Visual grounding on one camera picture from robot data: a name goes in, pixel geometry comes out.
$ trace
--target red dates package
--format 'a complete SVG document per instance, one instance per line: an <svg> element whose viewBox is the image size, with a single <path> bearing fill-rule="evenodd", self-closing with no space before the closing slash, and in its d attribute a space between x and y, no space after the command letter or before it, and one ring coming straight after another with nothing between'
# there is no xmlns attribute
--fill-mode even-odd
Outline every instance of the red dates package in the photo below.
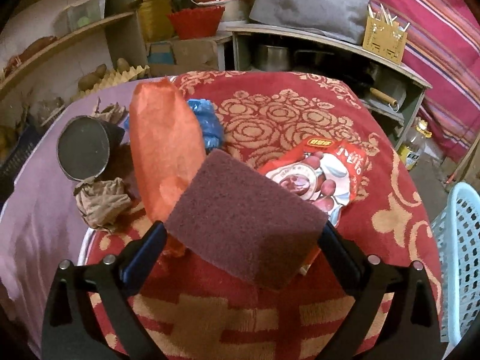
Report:
<svg viewBox="0 0 480 360"><path fill-rule="evenodd" d="M258 171L327 212L337 226L341 210L357 195L366 159L360 147L345 140L312 136ZM301 273L306 273L317 255L318 249L313 250Z"/></svg>

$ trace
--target yellow box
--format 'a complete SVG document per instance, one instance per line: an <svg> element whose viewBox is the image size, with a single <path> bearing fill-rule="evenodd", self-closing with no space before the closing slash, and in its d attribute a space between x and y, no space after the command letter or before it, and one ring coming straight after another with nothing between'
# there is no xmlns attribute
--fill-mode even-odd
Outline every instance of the yellow box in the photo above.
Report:
<svg viewBox="0 0 480 360"><path fill-rule="evenodd" d="M397 22L394 21L393 24L368 16L362 47L396 64L401 64L407 33L398 29Z"/></svg>

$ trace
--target red basket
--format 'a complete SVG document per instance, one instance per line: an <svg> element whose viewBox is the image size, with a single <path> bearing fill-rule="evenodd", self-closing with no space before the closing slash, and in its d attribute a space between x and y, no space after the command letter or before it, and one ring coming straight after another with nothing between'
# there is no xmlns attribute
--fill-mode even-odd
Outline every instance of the red basket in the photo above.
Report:
<svg viewBox="0 0 480 360"><path fill-rule="evenodd" d="M217 33L225 7L182 9L180 12L167 15L178 37L181 40L207 38Z"/></svg>

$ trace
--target lavender sheet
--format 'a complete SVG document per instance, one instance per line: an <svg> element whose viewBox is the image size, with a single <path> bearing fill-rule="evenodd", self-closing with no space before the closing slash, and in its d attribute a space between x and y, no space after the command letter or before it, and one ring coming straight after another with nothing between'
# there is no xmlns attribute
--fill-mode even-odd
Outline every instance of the lavender sheet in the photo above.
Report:
<svg viewBox="0 0 480 360"><path fill-rule="evenodd" d="M76 183L66 178L58 164L57 139L72 117L92 113L98 97L100 107L118 102L128 109L137 84L122 84L71 104L30 156L16 180L15 192L4 206L0 217L0 278L37 356L53 276L61 260L77 262L88 228L73 197ZM128 140L126 134L123 142ZM138 196L128 145L115 151L106 171L107 177L124 178L130 193Z"/></svg>

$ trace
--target bolt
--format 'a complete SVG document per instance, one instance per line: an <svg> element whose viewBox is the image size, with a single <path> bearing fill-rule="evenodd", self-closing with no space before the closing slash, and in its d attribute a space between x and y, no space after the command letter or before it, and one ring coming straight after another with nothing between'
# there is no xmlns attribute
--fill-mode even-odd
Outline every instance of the bolt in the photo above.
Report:
<svg viewBox="0 0 480 360"><path fill-rule="evenodd" d="M105 265L108 265L108 266L109 266L109 265L113 264L116 259L117 259L117 258L115 257L115 255L113 255L113 254L107 254L107 255L103 258L102 261L103 261L103 263L104 263Z"/></svg>
<svg viewBox="0 0 480 360"><path fill-rule="evenodd" d="M373 266L377 266L382 261L382 260L380 260L380 257L378 257L375 254L371 254L370 256L367 257L367 259L368 259L368 262L370 264L372 264Z"/></svg>
<svg viewBox="0 0 480 360"><path fill-rule="evenodd" d="M420 261L414 261L413 262L413 267L417 270L417 271L421 271L423 269L423 264L422 262Z"/></svg>
<svg viewBox="0 0 480 360"><path fill-rule="evenodd" d="M70 260L64 259L58 266L60 269L67 269L70 266Z"/></svg>

